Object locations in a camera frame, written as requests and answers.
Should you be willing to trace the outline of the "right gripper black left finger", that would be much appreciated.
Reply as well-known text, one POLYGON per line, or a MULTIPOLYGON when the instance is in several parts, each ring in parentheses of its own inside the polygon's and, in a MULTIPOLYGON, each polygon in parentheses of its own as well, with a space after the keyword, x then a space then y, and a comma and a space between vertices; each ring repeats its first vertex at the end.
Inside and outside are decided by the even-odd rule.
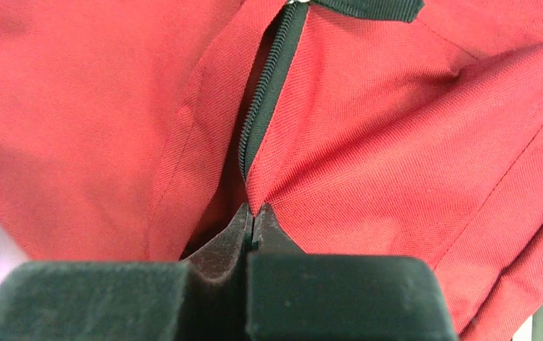
POLYGON ((178 262, 31 262, 0 286, 0 340, 244 340, 242 205, 178 262))

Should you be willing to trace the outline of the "red backpack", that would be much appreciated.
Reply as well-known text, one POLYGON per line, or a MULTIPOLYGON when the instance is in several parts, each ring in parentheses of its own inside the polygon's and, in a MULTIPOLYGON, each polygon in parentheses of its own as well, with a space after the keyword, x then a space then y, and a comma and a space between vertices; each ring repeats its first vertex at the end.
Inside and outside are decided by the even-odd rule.
POLYGON ((543 303, 543 1, 0 1, 0 222, 176 261, 242 202, 305 251, 427 262, 462 340, 543 303))

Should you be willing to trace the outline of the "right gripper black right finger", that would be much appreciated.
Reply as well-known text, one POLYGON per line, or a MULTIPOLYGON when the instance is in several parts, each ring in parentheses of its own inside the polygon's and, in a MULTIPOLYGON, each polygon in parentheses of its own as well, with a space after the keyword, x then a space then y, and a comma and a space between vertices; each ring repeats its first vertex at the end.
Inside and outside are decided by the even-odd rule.
POLYGON ((270 205, 248 254, 250 340, 456 340, 436 276, 408 256, 307 254, 270 205))

